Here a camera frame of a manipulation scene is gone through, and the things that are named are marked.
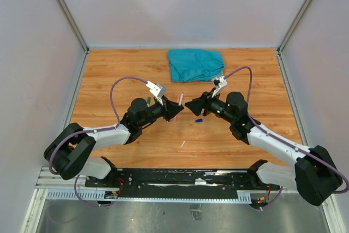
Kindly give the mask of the orange pen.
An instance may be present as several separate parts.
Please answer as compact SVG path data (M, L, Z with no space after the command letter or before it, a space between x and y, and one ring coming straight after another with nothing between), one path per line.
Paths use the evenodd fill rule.
M181 95L178 96L177 98L177 104L180 104L180 98L181 98ZM173 118L173 122L176 123L177 122L177 115L175 115L175 117Z

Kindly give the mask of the blue white pen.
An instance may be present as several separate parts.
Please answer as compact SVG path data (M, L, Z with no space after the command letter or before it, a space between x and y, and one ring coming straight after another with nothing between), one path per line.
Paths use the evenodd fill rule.
M182 93L180 94L179 102L178 102L178 105L180 105L180 106L182 105L183 97L184 97L184 93L182 92Z

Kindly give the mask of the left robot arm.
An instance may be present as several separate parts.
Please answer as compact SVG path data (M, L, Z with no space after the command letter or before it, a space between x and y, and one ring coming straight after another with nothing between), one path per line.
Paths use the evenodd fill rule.
M97 178L105 187L115 184L117 174L113 164L105 157L93 157L92 151L134 142L143 129L163 118L172 120L184 109L183 105L162 97L148 106L143 98L134 99L120 124L99 128L83 128L77 123L69 124L47 147L44 158L52 173L70 180L77 175Z

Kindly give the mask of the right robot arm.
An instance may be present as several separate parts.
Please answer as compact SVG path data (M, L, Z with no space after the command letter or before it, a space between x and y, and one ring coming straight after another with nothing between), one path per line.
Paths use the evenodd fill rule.
M261 148L285 163L280 166L261 161L247 175L252 189L274 184L295 190L305 201L319 206L347 183L324 147L310 148L269 130L249 115L248 103L239 92L229 93L225 101L204 92L185 106L196 116L212 113L227 121L237 140Z

